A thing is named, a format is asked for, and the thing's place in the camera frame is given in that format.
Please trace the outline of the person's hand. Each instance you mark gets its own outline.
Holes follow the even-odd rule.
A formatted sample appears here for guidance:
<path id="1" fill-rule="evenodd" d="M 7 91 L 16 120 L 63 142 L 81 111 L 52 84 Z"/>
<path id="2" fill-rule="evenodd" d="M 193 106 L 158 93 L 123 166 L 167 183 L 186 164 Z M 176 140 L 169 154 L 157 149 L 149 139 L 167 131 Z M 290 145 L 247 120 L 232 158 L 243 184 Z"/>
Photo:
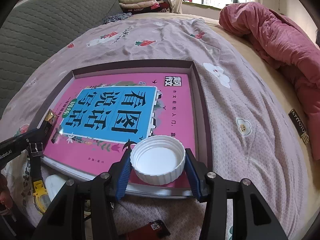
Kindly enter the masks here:
<path id="1" fill-rule="evenodd" d="M 13 207 L 13 200 L 5 176 L 1 174 L 1 216 L 8 215 Z"/>

